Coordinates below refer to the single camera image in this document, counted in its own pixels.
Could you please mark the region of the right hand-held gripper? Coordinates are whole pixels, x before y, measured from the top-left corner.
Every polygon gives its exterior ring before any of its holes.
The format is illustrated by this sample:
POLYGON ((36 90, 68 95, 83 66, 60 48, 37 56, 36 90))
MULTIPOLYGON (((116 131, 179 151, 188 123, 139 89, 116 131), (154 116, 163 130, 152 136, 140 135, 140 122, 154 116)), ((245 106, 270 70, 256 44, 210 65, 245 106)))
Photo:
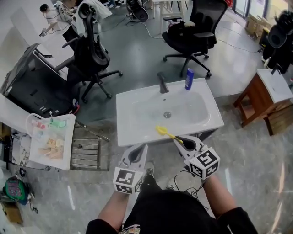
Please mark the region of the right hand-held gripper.
POLYGON ((199 138, 182 135, 178 136, 178 139, 174 139, 173 142, 192 175, 206 180, 219 169, 220 157, 212 147, 195 153, 193 156, 193 151, 199 151, 204 146, 199 138))

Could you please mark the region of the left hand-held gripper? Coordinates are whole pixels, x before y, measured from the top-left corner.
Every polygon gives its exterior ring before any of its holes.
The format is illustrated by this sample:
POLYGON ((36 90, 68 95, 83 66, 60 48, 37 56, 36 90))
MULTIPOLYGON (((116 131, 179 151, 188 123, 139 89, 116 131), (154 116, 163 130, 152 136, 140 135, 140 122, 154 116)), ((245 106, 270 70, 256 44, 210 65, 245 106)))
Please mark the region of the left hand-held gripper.
POLYGON ((143 182, 147 152, 147 144, 136 144, 123 153, 122 161, 114 170, 113 185, 116 191, 125 194, 135 194, 139 191, 143 182))

